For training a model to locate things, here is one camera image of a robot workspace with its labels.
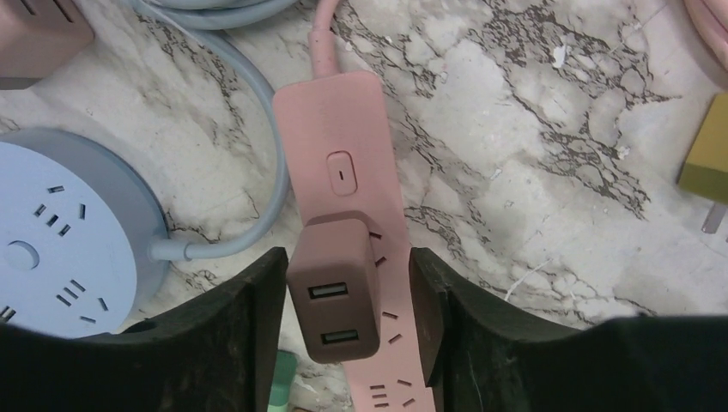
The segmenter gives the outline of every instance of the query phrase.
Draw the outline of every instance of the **pink cable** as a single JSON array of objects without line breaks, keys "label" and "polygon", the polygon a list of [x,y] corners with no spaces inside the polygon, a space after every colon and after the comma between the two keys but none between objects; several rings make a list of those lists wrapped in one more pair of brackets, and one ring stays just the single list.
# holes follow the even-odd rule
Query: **pink cable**
[{"label": "pink cable", "polygon": [[728,69],[728,0],[685,0],[702,38]]},{"label": "pink cable", "polygon": [[340,73],[336,36],[331,32],[331,23],[338,4],[339,0],[320,0],[313,19],[313,30],[308,34],[313,77],[317,79]]}]

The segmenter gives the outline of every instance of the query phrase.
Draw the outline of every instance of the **cord strain relief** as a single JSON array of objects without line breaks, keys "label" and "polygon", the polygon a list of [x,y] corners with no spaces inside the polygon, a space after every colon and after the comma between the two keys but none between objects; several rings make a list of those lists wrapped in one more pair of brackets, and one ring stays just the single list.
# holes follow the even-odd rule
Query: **cord strain relief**
[{"label": "cord strain relief", "polygon": [[149,257],[152,260],[191,261],[187,256],[187,248],[191,242],[187,240],[156,239],[152,240]]}]

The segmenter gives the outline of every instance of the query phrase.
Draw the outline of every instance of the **brown usb charger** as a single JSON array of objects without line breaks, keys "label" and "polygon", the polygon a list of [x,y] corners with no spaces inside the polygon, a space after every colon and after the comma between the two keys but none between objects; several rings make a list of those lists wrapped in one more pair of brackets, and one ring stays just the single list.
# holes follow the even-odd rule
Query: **brown usb charger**
[{"label": "brown usb charger", "polygon": [[0,0],[0,90],[33,86],[92,41],[71,0]]},{"label": "brown usb charger", "polygon": [[310,224],[291,263],[288,287],[311,359],[332,363],[376,354],[379,293],[367,225],[356,218]]}]

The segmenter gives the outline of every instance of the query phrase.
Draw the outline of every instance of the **switch button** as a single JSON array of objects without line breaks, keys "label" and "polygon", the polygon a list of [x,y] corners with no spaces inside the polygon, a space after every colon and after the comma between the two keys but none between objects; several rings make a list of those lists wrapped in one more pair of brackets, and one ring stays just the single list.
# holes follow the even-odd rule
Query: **switch button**
[{"label": "switch button", "polygon": [[356,192],[356,175],[351,156],[346,152],[336,152],[326,160],[329,166],[331,189],[338,196],[348,196]]}]

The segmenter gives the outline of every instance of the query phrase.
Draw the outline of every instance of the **blue cable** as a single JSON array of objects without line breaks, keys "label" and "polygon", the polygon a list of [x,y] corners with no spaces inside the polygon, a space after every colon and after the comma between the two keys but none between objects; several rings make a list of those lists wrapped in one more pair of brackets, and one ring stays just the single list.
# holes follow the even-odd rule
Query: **blue cable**
[{"label": "blue cable", "polygon": [[255,65],[233,46],[224,34],[211,30],[242,27],[262,21],[283,11],[297,0],[125,0],[137,13],[166,21],[205,45],[233,66],[251,87],[263,106],[276,143],[276,183],[268,207],[253,226],[236,239],[218,244],[192,244],[187,241],[158,239],[149,255],[155,260],[192,260],[224,258],[254,245],[281,214],[290,189],[281,135],[273,113],[273,87]]}]

